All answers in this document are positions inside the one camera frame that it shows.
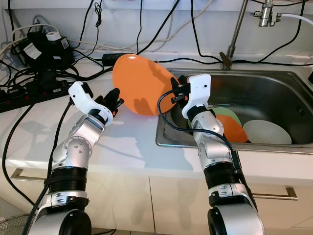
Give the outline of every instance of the faucet handle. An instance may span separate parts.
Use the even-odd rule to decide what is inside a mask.
[[[233,64],[231,59],[227,55],[225,55],[224,52],[222,52],[222,51],[220,52],[220,57],[223,61],[223,68],[224,69],[230,69],[232,64]]]

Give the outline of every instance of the silver robot arm segment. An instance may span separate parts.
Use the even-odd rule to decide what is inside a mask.
[[[172,102],[180,104],[182,115],[190,120],[191,128],[210,130],[223,136],[222,123],[207,109],[211,76],[200,74],[188,80],[180,77],[180,85],[174,79],[171,82],[176,96]],[[194,139],[209,189],[212,207],[208,212],[210,234],[264,235],[264,226],[241,171],[238,153],[213,134],[194,132]]]
[[[68,91],[84,115],[53,152],[52,173],[45,181],[50,185],[49,193],[42,200],[29,235],[42,235],[45,231],[58,235],[91,234],[91,222],[84,212],[89,203],[85,192],[89,158],[124,101],[119,100],[118,89],[92,100],[86,86],[75,82]]]

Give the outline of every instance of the white cabinet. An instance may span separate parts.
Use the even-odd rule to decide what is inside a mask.
[[[8,167],[9,176],[15,168]],[[21,176],[46,177],[46,170],[25,168]],[[13,183],[35,202],[43,181]],[[94,228],[154,232],[149,176],[88,173],[86,192],[90,200],[86,212]],[[7,183],[1,171],[0,197],[24,212],[32,206]]]
[[[209,234],[207,212],[210,206],[205,179],[150,177],[150,183],[157,233]],[[287,195],[285,186],[249,186],[253,193]],[[259,214],[269,234],[270,231],[272,234],[278,231],[283,233],[313,216],[307,191],[297,187],[294,190],[297,201],[256,199]]]

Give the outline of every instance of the white plate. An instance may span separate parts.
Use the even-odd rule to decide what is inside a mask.
[[[264,120],[248,121],[244,130],[251,143],[291,144],[291,137],[280,126]]]

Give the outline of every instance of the white countertop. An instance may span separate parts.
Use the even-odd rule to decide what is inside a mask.
[[[167,68],[209,68],[195,63],[163,64]],[[96,65],[82,62],[80,74],[88,76],[99,70]],[[293,71],[307,85],[309,67],[282,67],[267,65],[234,65],[234,70]],[[89,82],[94,96],[105,95],[112,86],[112,73]],[[55,130],[68,96],[36,104],[17,127],[10,142],[7,165],[16,167],[47,168]],[[0,153],[13,124],[26,108],[0,114]],[[70,128],[80,118],[72,106],[63,122],[59,142],[68,135]],[[89,171],[123,172],[169,177],[203,178],[197,149],[162,147],[156,144],[158,117],[145,117],[132,113],[125,106],[119,108],[113,124],[108,126],[94,147],[89,161]],[[240,151],[243,171],[249,183],[313,186],[313,155]]]

